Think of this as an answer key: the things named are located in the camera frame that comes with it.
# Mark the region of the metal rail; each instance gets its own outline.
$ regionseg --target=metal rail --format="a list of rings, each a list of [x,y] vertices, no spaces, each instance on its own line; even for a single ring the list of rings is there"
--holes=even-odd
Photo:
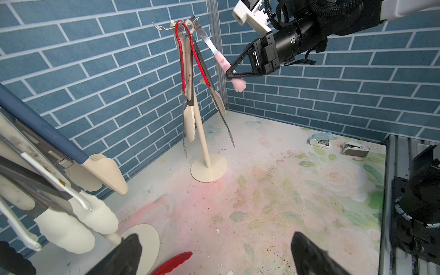
[[[390,242],[392,211],[394,211],[392,207],[393,179],[395,176],[409,179],[412,159],[430,142],[390,135],[385,144],[387,145],[387,162],[379,275],[440,275],[438,265],[413,257],[400,248],[393,247]]]

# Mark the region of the white utensil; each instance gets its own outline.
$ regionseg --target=white utensil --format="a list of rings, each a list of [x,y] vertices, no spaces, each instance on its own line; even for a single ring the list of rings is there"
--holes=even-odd
[[[6,144],[8,144],[12,149],[14,149],[20,156],[39,174],[41,174],[50,184],[59,190],[65,191],[72,198],[68,201],[72,206],[73,213],[78,217],[78,219],[85,225],[95,230],[98,233],[110,234],[117,230],[119,224],[116,215],[110,210],[106,204],[98,199],[96,196],[89,195],[84,191],[78,192],[74,188],[76,186],[69,186],[65,184],[62,180],[55,177],[50,173],[44,166],[33,159],[28,153],[21,152],[14,144],[7,140],[2,134],[0,134],[0,139],[2,139]]]
[[[35,209],[25,211],[37,223],[40,233],[53,244],[69,252],[81,254],[95,246],[95,237],[75,217],[69,215],[59,205],[46,199],[29,186],[12,181],[36,202]]]
[[[41,244],[38,242],[38,237],[27,231],[18,217],[12,212],[9,206],[0,198],[0,212],[7,218],[7,223],[11,226],[18,238],[23,244],[35,251],[41,251]]]
[[[195,119],[194,119],[194,83],[193,83],[193,55],[191,50],[190,38],[185,38],[185,81],[187,84],[187,107],[183,112],[183,118],[185,120],[185,134],[189,142],[193,142],[195,139]]]
[[[35,201],[2,174],[0,174],[0,195],[21,210],[31,210],[35,207]]]

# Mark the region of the pink handle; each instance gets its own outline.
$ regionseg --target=pink handle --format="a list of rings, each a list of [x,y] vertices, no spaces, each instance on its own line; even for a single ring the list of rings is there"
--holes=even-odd
[[[224,72],[226,72],[231,67],[230,63],[226,60],[223,54],[221,54],[221,52],[218,52],[214,57],[216,58],[217,62],[220,64],[220,67],[223,69]],[[246,89],[246,81],[244,81],[244,79],[242,78],[233,78],[231,79],[231,82],[234,85],[236,92],[242,92],[244,89]]]

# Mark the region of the brick wall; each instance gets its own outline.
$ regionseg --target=brick wall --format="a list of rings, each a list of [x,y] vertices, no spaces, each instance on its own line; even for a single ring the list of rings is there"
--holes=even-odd
[[[0,81],[87,154],[113,158],[129,180],[181,139],[179,55],[173,31],[152,22],[166,27],[192,14],[210,33],[205,0],[2,1]],[[199,46],[217,85],[212,53]],[[215,106],[206,86],[196,87],[206,120]],[[104,199],[111,192],[92,193]],[[32,253],[2,216],[0,240]]]
[[[236,2],[218,1],[230,62],[258,37],[232,18]],[[316,66],[282,66],[269,76],[246,78],[244,93],[227,82],[229,109],[373,141],[388,133],[439,141],[439,18],[440,10],[422,11],[331,36],[324,53],[310,54]]]

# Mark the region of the spatula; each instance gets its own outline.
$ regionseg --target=spatula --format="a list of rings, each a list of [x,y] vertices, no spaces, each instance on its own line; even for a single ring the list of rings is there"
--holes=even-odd
[[[107,187],[120,195],[127,194],[128,185],[113,159],[89,157],[2,84],[0,105],[69,159],[84,166]]]
[[[13,179],[10,181],[36,202],[34,209],[24,211],[24,213],[33,218],[40,233],[48,241],[76,254],[93,249],[95,237],[75,217],[67,214],[61,206],[48,200],[26,184]]]
[[[110,234],[117,230],[119,221],[116,215],[106,204],[96,196],[85,193],[75,184],[70,186],[50,173],[43,165],[33,159],[27,152],[20,151],[12,142],[0,134],[0,139],[14,149],[32,168],[42,175],[50,184],[61,191],[68,193],[66,197],[71,204],[73,213],[85,225],[98,233]]]

